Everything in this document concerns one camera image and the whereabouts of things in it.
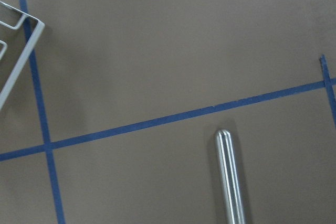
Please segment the metal muddler rod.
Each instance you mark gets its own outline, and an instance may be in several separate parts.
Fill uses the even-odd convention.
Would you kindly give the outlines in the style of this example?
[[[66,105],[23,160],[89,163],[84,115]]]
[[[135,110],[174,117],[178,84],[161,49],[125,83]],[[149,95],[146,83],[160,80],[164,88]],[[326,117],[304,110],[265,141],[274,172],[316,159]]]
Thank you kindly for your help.
[[[215,134],[220,183],[226,208],[227,223],[246,223],[244,205],[231,133],[221,129]]]

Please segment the white cup rack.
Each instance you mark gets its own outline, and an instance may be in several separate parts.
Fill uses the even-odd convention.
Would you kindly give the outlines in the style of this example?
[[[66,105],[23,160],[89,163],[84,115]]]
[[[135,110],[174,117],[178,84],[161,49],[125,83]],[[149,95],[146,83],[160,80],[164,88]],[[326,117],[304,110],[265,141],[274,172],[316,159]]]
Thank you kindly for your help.
[[[1,2],[1,107],[45,28],[40,19]]]

